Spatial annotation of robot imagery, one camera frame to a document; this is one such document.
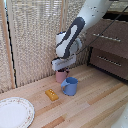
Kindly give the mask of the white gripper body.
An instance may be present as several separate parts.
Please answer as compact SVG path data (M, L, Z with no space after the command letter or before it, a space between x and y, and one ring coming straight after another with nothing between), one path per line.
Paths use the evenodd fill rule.
M52 69L54 71L58 71L60 69L63 69L65 67L67 67L67 66L72 65L75 62L76 62L76 55L72 55L67 59L59 59L59 58L57 58L57 59L54 59L52 61Z

